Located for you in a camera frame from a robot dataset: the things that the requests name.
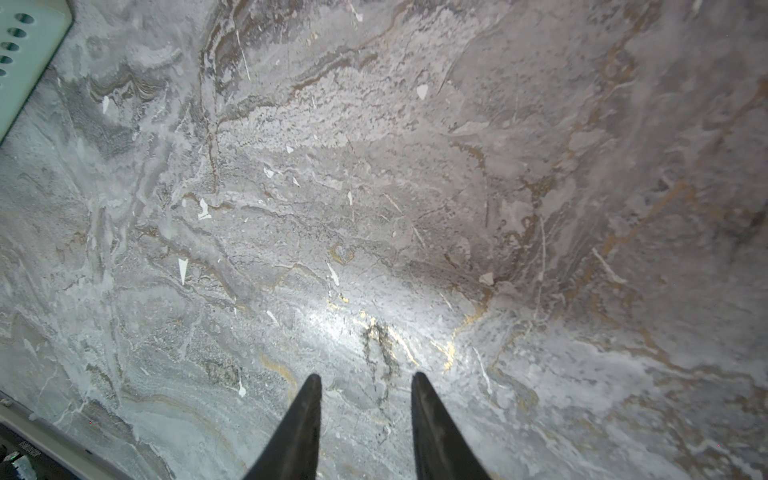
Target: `ventilation hole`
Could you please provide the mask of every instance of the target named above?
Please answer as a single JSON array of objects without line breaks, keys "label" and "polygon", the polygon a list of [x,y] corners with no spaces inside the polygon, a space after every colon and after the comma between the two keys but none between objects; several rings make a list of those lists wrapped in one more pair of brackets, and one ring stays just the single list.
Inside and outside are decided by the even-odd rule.
[{"label": "ventilation hole", "polygon": [[16,38],[24,38],[27,36],[26,31],[16,27],[10,27],[8,29],[8,33],[11,34],[12,37],[16,37]]},{"label": "ventilation hole", "polygon": [[16,15],[13,15],[13,18],[19,20],[21,23],[35,23],[35,19],[31,15],[27,15],[25,13],[17,13]]}]

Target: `marble rock surface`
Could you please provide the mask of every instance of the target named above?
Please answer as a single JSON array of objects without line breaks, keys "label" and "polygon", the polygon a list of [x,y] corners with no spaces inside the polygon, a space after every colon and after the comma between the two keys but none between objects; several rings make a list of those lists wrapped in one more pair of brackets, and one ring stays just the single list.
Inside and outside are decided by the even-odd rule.
[{"label": "marble rock surface", "polygon": [[[768,478],[765,0],[73,0],[0,146],[0,389],[137,480]],[[184,277],[180,266],[185,267]]]}]

